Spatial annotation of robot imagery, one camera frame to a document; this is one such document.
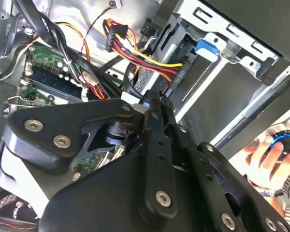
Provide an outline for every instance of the yellow wire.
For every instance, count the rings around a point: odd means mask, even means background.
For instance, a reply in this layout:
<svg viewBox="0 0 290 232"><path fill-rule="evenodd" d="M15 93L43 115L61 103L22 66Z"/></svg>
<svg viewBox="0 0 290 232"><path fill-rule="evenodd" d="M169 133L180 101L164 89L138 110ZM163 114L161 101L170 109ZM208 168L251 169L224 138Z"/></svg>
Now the yellow wire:
<svg viewBox="0 0 290 232"><path fill-rule="evenodd" d="M86 50L86 58L90 62L89 47L88 47L88 44L87 44L86 40L84 39L82 33L74 25L72 25L71 23L60 22L60 23L57 23L57 24L58 25L68 26L68 27L72 28L81 37L81 39L83 40L83 44L84 44L85 50Z"/></svg>
<svg viewBox="0 0 290 232"><path fill-rule="evenodd" d="M164 63L160 63L158 61L155 61L154 59L144 55L143 53L139 52L139 51L134 51L135 54L137 54L138 56L143 57L144 59L147 59L148 61L152 62L153 64L157 64L159 66L163 66L163 67L169 67L169 68L174 68L174 67L181 67L183 66L182 63L177 63L177 64L164 64Z"/></svg>

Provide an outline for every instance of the orange wire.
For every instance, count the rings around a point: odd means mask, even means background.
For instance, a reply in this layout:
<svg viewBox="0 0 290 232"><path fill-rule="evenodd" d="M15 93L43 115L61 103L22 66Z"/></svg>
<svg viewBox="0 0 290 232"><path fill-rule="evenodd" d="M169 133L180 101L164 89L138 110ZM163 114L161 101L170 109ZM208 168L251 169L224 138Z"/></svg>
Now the orange wire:
<svg viewBox="0 0 290 232"><path fill-rule="evenodd" d="M91 86L90 87L91 88L91 91L100 99L100 100L102 100L103 98L98 94L98 92L97 92L97 90L95 89L95 87L94 86Z"/></svg>

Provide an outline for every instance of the black metal bracket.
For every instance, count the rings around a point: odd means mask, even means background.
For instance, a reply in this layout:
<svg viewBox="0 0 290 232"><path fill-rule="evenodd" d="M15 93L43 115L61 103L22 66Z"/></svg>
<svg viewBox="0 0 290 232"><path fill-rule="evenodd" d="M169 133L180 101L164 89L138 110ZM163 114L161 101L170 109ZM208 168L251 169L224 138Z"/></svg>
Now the black metal bracket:
<svg viewBox="0 0 290 232"><path fill-rule="evenodd" d="M84 126L91 128L92 140L102 125L129 122L133 116L131 106L118 99L20 110L8 117L3 140L16 156L43 170L60 173L67 170L83 147L87 148L90 141L82 144ZM24 124L29 119L41 122L43 128L27 130ZM69 138L71 145L67 148L56 146L54 138L58 135Z"/></svg>
<svg viewBox="0 0 290 232"><path fill-rule="evenodd" d="M214 147L206 143L197 147L193 143L188 130L176 124L169 99L160 99L157 94L147 92L140 102L149 105L144 114L121 100L108 100L21 110L9 117L2 145L47 172L66 170L72 159L88 151L91 143L99 142L95 149L102 149L105 144L127 145L128 154L57 193L46 208L44 218L53 220L57 208L83 205L74 198L76 191L87 196L84 200L95 207L94 211L87 207L82 212L90 217L75 216L87 225L92 225L92 220L86 218L98 218L102 211L115 211L117 206L112 200L120 196L120 200L125 201L121 204L122 210L126 212L121 223L126 223L129 228L124 231L132 228L133 232L140 231L142 226L174 231L171 224L176 225L176 229L182 221L192 223L194 217L201 226L191 228L205 231L270 232L266 218L273 222L277 231L282 231L278 221L288 227ZM38 120L43 128L39 131L26 129L24 123L28 119ZM86 133L90 135L82 143L82 134ZM133 133L137 135L135 140L129 139ZM57 135L69 137L71 145L68 148L55 146L53 139ZM124 167L131 173L123 174ZM114 178L113 174L124 177ZM115 193L108 192L105 196L106 189L113 189L114 183L118 184ZM61 203L62 198L72 200ZM133 214L133 220L127 214ZM44 223L42 227L49 226L47 219L41 221ZM64 216L57 221L61 227L73 227Z"/></svg>

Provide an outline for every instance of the black cable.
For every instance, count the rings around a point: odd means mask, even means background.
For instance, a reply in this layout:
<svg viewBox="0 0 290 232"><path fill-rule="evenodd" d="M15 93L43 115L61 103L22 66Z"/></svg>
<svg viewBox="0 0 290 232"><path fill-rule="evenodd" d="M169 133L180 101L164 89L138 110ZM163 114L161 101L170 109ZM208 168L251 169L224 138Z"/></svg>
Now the black cable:
<svg viewBox="0 0 290 232"><path fill-rule="evenodd" d="M56 24L52 23L46 15L39 12L33 4L32 0L14 0L14 3L19 12L21 12L25 19L35 29L37 34L45 42L47 42L52 47L57 48L63 54L64 60L72 74L72 78L77 83L80 83L77 68L68 55L68 47L62 30Z"/></svg>
<svg viewBox="0 0 290 232"><path fill-rule="evenodd" d="M6 57L7 55L9 55L13 49L13 44L15 41L16 33L17 33L18 22L20 19L21 19L21 14L18 14L13 18L13 22L11 24L11 27L7 36L6 48L2 55L3 57Z"/></svg>
<svg viewBox="0 0 290 232"><path fill-rule="evenodd" d="M136 98L141 99L142 95L130 83L129 73L133 70L133 68L135 68L135 65L132 63L129 63L127 68L126 68L126 72L124 74L123 86L125 87L125 91L127 93L131 94L132 96L134 96Z"/></svg>
<svg viewBox="0 0 290 232"><path fill-rule="evenodd" d="M8 75L10 72L12 72L12 70L14 69L16 63L17 63L17 59L18 59L18 56L19 56L19 53L26 47L26 45L20 45L14 52L14 55L13 55L13 59L12 59L12 62L10 64L10 66L5 70L3 71L1 74L0 74L0 80L3 79L6 75Z"/></svg>
<svg viewBox="0 0 290 232"><path fill-rule="evenodd" d="M54 44L54 39L49 34L44 22L40 17L40 13L31 0L13 0L18 11L24 16L27 22L39 34L41 39L49 45Z"/></svg>
<svg viewBox="0 0 290 232"><path fill-rule="evenodd" d="M107 70L109 70L111 67L113 67L114 65L118 64L120 61L123 60L123 57L121 56L116 56L115 58L111 59L109 62L103 64L100 68L99 71L100 72L106 72Z"/></svg>

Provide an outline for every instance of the bolt hole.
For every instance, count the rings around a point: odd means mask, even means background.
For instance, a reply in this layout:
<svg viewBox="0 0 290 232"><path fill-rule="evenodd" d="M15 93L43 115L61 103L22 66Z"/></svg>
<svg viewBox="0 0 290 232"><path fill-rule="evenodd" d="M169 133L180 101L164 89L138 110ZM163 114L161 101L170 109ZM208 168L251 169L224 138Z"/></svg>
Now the bolt hole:
<svg viewBox="0 0 290 232"><path fill-rule="evenodd" d="M64 145L67 143L67 141L65 139L58 139L58 143Z"/></svg>
<svg viewBox="0 0 290 232"><path fill-rule="evenodd" d="M35 122L31 122L31 123L29 123L29 126L33 127L33 128L38 128L39 125Z"/></svg>
<svg viewBox="0 0 290 232"><path fill-rule="evenodd" d="M232 225L232 222L229 218L226 218L226 221L227 221L228 225Z"/></svg>
<svg viewBox="0 0 290 232"><path fill-rule="evenodd" d="M213 179L212 179L212 177L210 176L210 175L206 175L206 177L207 177L207 179L209 180L209 181L213 181Z"/></svg>
<svg viewBox="0 0 290 232"><path fill-rule="evenodd" d="M158 157L159 157L160 160L165 160L165 157L164 157L163 154L158 154Z"/></svg>

